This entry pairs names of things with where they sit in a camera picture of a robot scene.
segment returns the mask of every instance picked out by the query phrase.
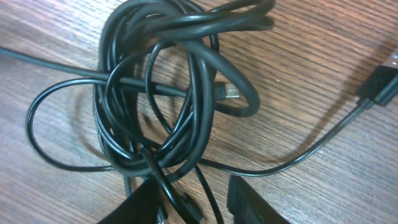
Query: usb connector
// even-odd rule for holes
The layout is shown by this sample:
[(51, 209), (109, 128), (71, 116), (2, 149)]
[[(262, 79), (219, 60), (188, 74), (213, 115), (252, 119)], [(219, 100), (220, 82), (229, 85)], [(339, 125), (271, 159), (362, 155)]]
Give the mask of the usb connector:
[(225, 82), (215, 82), (214, 84), (215, 100), (225, 100), (228, 98), (238, 98), (239, 90), (234, 84), (226, 84)]
[(370, 100), (379, 106), (386, 106), (398, 93), (398, 49), (380, 66), (358, 90), (361, 101)]

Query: black cord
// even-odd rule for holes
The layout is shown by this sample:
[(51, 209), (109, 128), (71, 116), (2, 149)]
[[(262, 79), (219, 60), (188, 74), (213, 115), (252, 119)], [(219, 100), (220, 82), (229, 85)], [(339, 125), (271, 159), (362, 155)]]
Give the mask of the black cord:
[[(252, 6), (244, 12), (231, 12)], [(109, 17), (99, 45), (99, 71), (49, 62), (0, 47), (0, 54), (25, 62), (81, 75), (82, 79), (68, 80), (44, 90), (31, 104), (26, 118), (27, 138), (33, 149), (48, 163), (61, 169), (78, 172), (117, 170), (124, 176), (126, 194), (131, 194), (130, 177), (154, 175), (172, 205), (189, 223), (195, 223), (171, 185), (192, 169), (205, 189), (218, 223), (223, 223), (214, 196), (197, 164), (214, 167), (238, 175), (265, 176), (286, 170), (312, 155), (335, 137), (366, 105), (359, 105), (318, 142), (295, 159), (275, 168), (250, 171), (227, 166), (202, 155), (210, 138), (215, 111), (237, 117), (254, 115), (260, 106), (257, 91), (249, 80), (219, 54), (217, 34), (236, 30), (268, 30), (274, 22), (265, 16), (274, 6), (274, 0), (238, 0), (204, 11), (190, 0), (128, 0)], [(142, 48), (152, 36), (160, 41)], [(210, 38), (210, 47), (201, 38)], [(180, 45), (187, 50), (190, 85), (186, 90), (152, 81), (152, 69), (162, 49)], [(150, 54), (139, 78), (144, 56)], [(214, 78), (220, 71), (248, 102), (245, 108), (235, 108), (214, 100)], [(38, 145), (33, 132), (35, 111), (49, 94), (72, 85), (94, 84), (94, 116), (99, 140), (110, 166), (70, 166), (47, 155)], [(162, 144), (147, 139), (140, 127), (137, 112), (138, 93), (145, 93), (154, 113), (168, 138)], [(154, 95), (184, 97), (177, 122), (171, 127), (163, 117)], [(162, 168), (181, 164), (175, 172), (165, 175)]]

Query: wooden table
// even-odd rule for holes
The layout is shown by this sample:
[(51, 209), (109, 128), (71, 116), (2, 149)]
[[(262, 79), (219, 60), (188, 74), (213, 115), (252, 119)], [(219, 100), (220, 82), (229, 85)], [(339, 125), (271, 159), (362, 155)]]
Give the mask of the wooden table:
[[(98, 40), (122, 1), (0, 1), (1, 46), (95, 69)], [(210, 9), (227, 0), (197, 0)], [(319, 139), (355, 106), (355, 92), (397, 47), (396, 0), (280, 0), (268, 32), (220, 35), (222, 54), (253, 82), (257, 115), (235, 119), (216, 113), (205, 158), (264, 169), (286, 161)], [(162, 52), (155, 79), (184, 87), (181, 48)], [(26, 111), (48, 86), (75, 75), (0, 55), (0, 223), (96, 223), (124, 199), (117, 172), (81, 174), (46, 164), (30, 148)], [(173, 121), (181, 102), (160, 104)], [(166, 133), (140, 96), (148, 136)], [(245, 178), (292, 223), (398, 223), (398, 98), (365, 112), (323, 149), (286, 172)], [(34, 123), (50, 155), (69, 164), (106, 164), (92, 113), (92, 86), (51, 95)], [(226, 223), (229, 174), (203, 167)], [(215, 219), (199, 181), (188, 174), (180, 188)], [(170, 205), (169, 223), (181, 223)]]

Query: usb cable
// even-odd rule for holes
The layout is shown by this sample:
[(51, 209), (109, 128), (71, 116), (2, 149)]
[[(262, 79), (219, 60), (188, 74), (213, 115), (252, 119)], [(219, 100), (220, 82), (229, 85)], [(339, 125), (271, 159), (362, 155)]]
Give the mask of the usb cable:
[[(373, 105), (386, 106), (398, 92), (398, 50), (377, 67), (358, 91), (357, 107), (329, 130), (305, 152), (284, 164), (266, 170), (245, 170), (201, 158), (210, 138), (215, 111), (235, 117), (257, 113), (260, 99), (250, 81), (219, 54), (217, 34), (239, 30), (269, 30), (274, 21), (266, 14), (274, 6), (273, 0), (237, 0), (210, 11), (204, 11), (190, 0), (127, 0), (109, 17), (101, 35), (98, 70), (87, 70), (49, 62), (0, 47), (0, 54), (25, 62), (74, 73), (86, 78), (67, 80), (44, 90), (32, 102), (26, 117), (26, 135), (30, 145), (49, 164), (69, 171), (99, 172), (116, 170), (124, 176), (126, 192), (131, 189), (130, 177), (154, 179), (162, 187), (170, 203), (187, 223), (199, 223), (201, 212), (188, 197), (181, 197), (172, 182), (194, 170), (205, 190), (218, 223), (223, 217), (217, 202), (201, 173), (198, 164), (214, 167), (232, 174), (262, 177), (291, 168), (311, 156), (365, 110)], [(236, 12), (242, 7), (247, 11)], [(143, 48), (152, 36), (160, 37), (157, 44)], [(210, 37), (210, 46), (202, 37)], [(187, 50), (190, 85), (186, 90), (152, 81), (155, 60), (162, 49), (179, 45)], [(143, 59), (149, 54), (140, 79)], [(215, 82), (220, 71), (229, 83)], [(110, 162), (108, 166), (70, 166), (50, 157), (34, 136), (33, 121), (37, 108), (51, 93), (73, 85), (94, 84), (94, 117), (101, 148)], [(146, 94), (162, 126), (169, 133), (163, 143), (144, 136), (138, 120), (137, 97)], [(184, 98), (174, 126), (164, 118), (154, 95)], [(223, 104), (223, 100), (243, 95), (248, 106), (237, 108)], [(171, 174), (163, 169), (181, 165)]]

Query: metal connector tip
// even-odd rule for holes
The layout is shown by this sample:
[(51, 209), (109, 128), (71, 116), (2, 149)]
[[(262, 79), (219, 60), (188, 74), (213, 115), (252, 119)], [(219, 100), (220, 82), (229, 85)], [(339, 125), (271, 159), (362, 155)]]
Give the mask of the metal connector tip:
[(234, 84), (226, 84), (225, 85), (226, 98), (238, 98), (239, 90), (236, 88)]
[(390, 57), (383, 63), (383, 66), (398, 68), (398, 49), (395, 49)]

